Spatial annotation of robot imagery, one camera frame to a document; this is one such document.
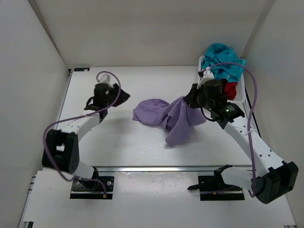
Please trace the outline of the purple t shirt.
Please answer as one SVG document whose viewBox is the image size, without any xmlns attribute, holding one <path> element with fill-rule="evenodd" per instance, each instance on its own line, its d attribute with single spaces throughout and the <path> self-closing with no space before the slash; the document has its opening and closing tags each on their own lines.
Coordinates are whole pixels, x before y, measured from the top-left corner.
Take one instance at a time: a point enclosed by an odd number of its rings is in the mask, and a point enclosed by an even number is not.
<svg viewBox="0 0 304 228">
<path fill-rule="evenodd" d="M 162 99 L 148 99 L 141 101 L 133 109 L 133 120 L 152 127 L 162 127 L 166 132 L 168 146 L 186 143 L 194 132 L 194 128 L 204 124 L 206 118 L 199 109 L 188 107 L 179 97 L 172 103 Z"/>
</svg>

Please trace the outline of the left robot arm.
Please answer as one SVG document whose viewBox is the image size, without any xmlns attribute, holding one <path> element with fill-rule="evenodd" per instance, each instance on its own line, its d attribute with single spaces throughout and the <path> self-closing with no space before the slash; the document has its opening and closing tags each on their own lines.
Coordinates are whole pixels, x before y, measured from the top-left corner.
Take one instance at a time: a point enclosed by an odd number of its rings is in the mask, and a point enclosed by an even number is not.
<svg viewBox="0 0 304 228">
<path fill-rule="evenodd" d="M 85 105 L 81 118 L 72 120 L 67 127 L 49 130 L 46 133 L 48 151 L 42 157 L 43 167 L 55 169 L 55 163 L 61 172 L 86 179 L 97 178 L 97 171 L 82 162 L 79 157 L 80 140 L 107 116 L 108 108 L 117 107 L 126 102 L 130 95 L 115 83 L 98 83 L 94 88 L 94 96 Z"/>
</svg>

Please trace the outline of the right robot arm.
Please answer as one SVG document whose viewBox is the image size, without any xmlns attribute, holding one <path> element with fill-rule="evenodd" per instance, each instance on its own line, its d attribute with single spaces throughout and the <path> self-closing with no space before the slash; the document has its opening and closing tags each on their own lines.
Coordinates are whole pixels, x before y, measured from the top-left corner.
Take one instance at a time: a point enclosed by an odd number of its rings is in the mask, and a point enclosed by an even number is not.
<svg viewBox="0 0 304 228">
<path fill-rule="evenodd" d="M 264 204 L 293 190 L 299 171 L 297 165 L 285 162 L 250 128 L 250 120 L 240 107 L 228 102 L 221 80 L 193 84 L 184 101 L 190 108 L 207 109 L 210 120 L 218 123 L 252 162 L 251 171 L 228 164 L 217 168 L 209 180 L 192 185 L 188 190 L 218 194 L 239 187 L 250 191 L 252 197 Z"/>
</svg>

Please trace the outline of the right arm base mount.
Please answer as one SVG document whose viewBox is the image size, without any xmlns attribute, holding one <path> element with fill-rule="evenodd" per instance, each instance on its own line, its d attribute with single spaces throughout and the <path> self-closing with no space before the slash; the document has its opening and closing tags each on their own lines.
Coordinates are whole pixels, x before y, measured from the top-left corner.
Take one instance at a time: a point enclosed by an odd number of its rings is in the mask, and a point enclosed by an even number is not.
<svg viewBox="0 0 304 228">
<path fill-rule="evenodd" d="M 189 186 L 188 191 L 199 191 L 200 201 L 236 201 L 244 200 L 244 193 L 240 187 L 224 183 L 221 173 L 231 168 L 232 165 L 224 165 L 213 172 L 213 176 L 198 176 L 198 184 Z"/>
</svg>

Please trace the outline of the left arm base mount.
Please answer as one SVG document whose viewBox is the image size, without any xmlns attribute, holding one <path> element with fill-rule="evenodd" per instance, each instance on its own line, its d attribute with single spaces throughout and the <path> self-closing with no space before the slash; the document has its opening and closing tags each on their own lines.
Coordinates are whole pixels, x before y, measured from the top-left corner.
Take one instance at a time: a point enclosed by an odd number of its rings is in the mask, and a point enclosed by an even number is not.
<svg viewBox="0 0 304 228">
<path fill-rule="evenodd" d="M 111 200 L 114 191 L 114 176 L 105 175 L 97 178 L 104 184 L 106 194 L 104 194 L 103 186 L 97 181 L 75 179 L 72 182 L 70 199 Z"/>
</svg>

